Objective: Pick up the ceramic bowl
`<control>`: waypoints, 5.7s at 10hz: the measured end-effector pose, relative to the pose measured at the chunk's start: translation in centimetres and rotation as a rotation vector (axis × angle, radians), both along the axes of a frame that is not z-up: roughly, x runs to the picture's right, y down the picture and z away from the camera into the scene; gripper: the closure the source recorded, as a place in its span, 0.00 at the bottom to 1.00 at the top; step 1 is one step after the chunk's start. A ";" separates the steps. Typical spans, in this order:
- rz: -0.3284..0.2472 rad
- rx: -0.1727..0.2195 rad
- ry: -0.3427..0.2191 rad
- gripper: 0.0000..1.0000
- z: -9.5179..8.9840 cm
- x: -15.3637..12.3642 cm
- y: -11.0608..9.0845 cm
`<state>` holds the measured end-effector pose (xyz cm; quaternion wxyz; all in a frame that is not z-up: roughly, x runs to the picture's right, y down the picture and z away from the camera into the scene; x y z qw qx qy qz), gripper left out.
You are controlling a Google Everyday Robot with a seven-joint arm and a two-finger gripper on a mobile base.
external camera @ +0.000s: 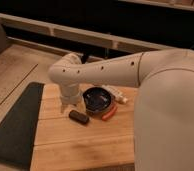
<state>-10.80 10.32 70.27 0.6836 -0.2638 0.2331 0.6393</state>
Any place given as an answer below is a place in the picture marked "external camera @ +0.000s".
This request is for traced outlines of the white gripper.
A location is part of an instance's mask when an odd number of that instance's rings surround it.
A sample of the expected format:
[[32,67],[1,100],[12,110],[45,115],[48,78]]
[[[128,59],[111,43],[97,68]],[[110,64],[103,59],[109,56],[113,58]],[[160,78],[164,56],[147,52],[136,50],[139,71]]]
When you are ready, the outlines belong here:
[[[81,93],[77,93],[76,95],[64,95],[63,93],[60,94],[60,99],[63,105],[73,105],[75,108],[78,108],[78,103],[81,102]],[[60,112],[64,113],[65,106],[61,106]]]

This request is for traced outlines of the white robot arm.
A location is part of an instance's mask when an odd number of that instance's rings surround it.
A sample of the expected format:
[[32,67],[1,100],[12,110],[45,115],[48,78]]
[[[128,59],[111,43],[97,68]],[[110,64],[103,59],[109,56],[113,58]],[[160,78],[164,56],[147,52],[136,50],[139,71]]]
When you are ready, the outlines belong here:
[[67,104],[80,83],[136,87],[135,171],[194,171],[194,50],[141,52],[83,64],[70,53],[49,69]]

